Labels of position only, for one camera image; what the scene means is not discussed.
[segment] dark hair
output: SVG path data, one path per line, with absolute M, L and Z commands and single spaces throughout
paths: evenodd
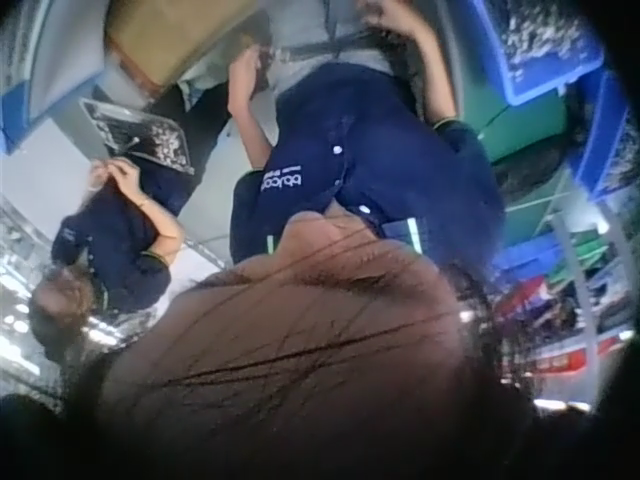
M 44 348 L 45 357 L 57 364 L 64 362 L 65 352 L 82 334 L 74 322 L 61 325 L 59 319 L 42 308 L 33 297 L 29 301 L 29 322 L 33 337 Z

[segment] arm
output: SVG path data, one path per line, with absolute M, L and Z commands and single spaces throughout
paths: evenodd
M 360 0 L 369 25 L 391 30 L 416 42 L 424 64 L 425 115 L 434 126 L 457 115 L 453 88 L 438 38 L 406 0 Z
M 447 66 L 433 29 L 424 22 L 414 36 L 424 65 L 425 115 L 432 125 L 458 115 Z
M 167 265 L 171 265 L 185 240 L 184 229 L 178 219 L 142 192 L 129 199 L 138 206 L 158 230 L 158 238 L 149 248 L 149 252 L 160 257 Z
M 251 96 L 260 69 L 260 47 L 245 50 L 229 67 L 229 113 L 233 116 L 254 170 L 262 170 L 271 156 L 271 142 L 251 113 Z
M 109 172 L 107 166 L 102 160 L 93 160 L 91 162 L 91 170 L 89 171 L 89 183 L 82 195 L 82 201 L 78 212 L 81 212 L 86 208 L 91 199 L 98 193 L 109 178 Z
M 230 109 L 230 113 L 236 121 L 242 144 L 249 157 L 249 163 L 254 170 L 262 170 L 267 164 L 273 149 L 271 142 L 264 130 L 251 113 L 249 105 Z
M 182 226 L 176 217 L 140 190 L 140 169 L 135 164 L 126 158 L 114 158 L 109 160 L 107 168 L 122 194 L 149 217 L 158 231 L 158 238 L 147 252 L 171 265 L 184 242 Z

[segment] green trim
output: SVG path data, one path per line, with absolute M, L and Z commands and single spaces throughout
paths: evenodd
M 149 257 L 153 257 L 157 260 L 160 260 L 162 263 L 164 263 L 167 267 L 169 266 L 169 263 L 164 259 L 164 257 L 162 255 L 158 255 L 155 252 L 152 252 L 151 250 L 147 250 L 145 252 L 142 252 L 142 255 L 147 255 Z

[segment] white wall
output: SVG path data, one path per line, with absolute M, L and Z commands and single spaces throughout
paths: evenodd
M 0 159 L 0 189 L 29 222 L 53 240 L 62 219 L 78 208 L 88 173 L 84 155 L 48 120 L 21 150 Z M 159 308 L 168 298 L 217 271 L 198 253 L 184 249 L 171 267 L 173 281 Z

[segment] ceiling light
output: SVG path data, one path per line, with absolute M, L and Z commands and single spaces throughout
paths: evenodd
M 20 283 L 18 280 L 13 278 L 11 275 L 0 275 L 0 283 L 4 285 L 5 288 L 11 290 L 12 292 L 17 293 L 18 295 L 28 297 L 29 292 L 27 289 Z
M 18 333 L 27 333 L 29 331 L 29 325 L 27 324 L 27 322 L 18 320 L 13 323 L 13 329 Z
M 609 231 L 610 225 L 606 220 L 601 220 L 596 224 L 596 229 L 598 230 L 599 235 L 606 235 Z
M 618 338 L 626 342 L 627 340 L 631 340 L 633 338 L 634 331 L 633 330 L 625 330 L 624 332 L 620 332 L 618 334 Z
M 102 333 L 100 330 L 96 330 L 93 328 L 89 330 L 89 339 L 108 347 L 115 347 L 118 344 L 117 338 L 114 338 L 111 335 L 107 335 L 106 333 Z
M 471 310 L 463 310 L 460 312 L 460 320 L 462 320 L 462 323 L 469 323 L 474 317 L 475 314 Z

